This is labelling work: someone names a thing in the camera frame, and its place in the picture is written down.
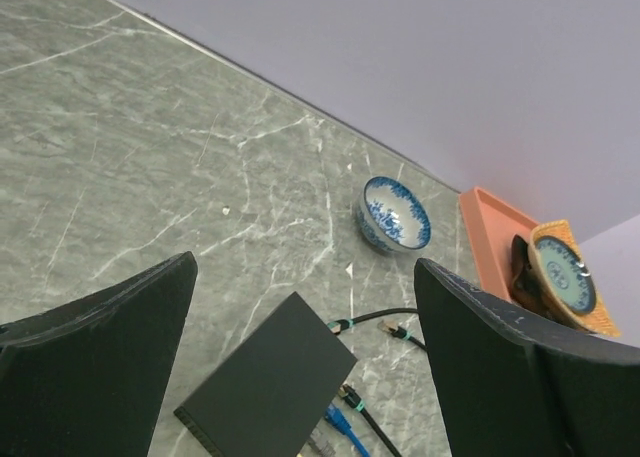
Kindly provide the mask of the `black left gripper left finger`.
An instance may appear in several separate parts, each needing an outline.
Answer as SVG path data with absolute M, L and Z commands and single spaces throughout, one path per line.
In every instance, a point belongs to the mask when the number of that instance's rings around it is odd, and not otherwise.
M 2 455 L 147 455 L 197 274 L 184 252 L 3 324 Z

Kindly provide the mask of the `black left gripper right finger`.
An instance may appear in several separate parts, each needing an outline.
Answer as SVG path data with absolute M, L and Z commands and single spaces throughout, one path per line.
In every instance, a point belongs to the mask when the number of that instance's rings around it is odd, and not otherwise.
M 428 258 L 414 291 L 453 455 L 638 455 L 638 348 L 554 323 Z

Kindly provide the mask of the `black network switch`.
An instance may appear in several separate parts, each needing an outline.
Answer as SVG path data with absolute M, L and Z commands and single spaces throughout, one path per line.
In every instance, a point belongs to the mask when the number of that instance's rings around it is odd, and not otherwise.
M 356 362 L 292 293 L 174 414 L 212 456 L 295 456 Z

